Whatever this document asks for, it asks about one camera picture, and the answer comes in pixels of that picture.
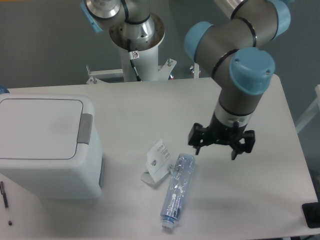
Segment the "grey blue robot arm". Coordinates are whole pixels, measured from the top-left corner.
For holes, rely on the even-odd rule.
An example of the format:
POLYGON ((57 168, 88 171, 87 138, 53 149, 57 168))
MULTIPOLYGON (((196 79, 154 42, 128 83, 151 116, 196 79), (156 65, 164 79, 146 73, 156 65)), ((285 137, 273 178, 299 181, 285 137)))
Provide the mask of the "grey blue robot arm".
MULTIPOLYGON (((230 146, 231 157, 250 153, 256 138, 248 122, 275 72, 274 59, 261 46, 283 34, 291 14, 285 0, 219 0, 229 22, 216 27, 202 21, 186 34, 187 55, 221 87, 209 126, 195 123, 188 144, 200 150, 230 146)), ((164 38, 164 28, 148 0, 83 0, 80 7, 95 32, 109 31, 124 50, 127 82, 158 80, 158 65, 142 58, 164 38)))

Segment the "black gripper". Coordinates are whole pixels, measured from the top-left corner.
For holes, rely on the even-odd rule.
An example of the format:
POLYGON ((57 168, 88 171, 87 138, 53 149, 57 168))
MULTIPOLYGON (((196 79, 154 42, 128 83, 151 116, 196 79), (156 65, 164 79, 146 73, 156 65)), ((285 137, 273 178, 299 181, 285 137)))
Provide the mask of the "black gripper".
POLYGON ((256 142, 254 130, 245 130, 247 125, 239 126, 236 130, 232 126, 221 123, 213 113, 208 127, 200 123, 194 123, 188 134, 188 145, 195 149, 198 155, 202 147, 212 144, 229 145, 232 148, 231 159, 235 160, 238 155, 251 153, 256 142))

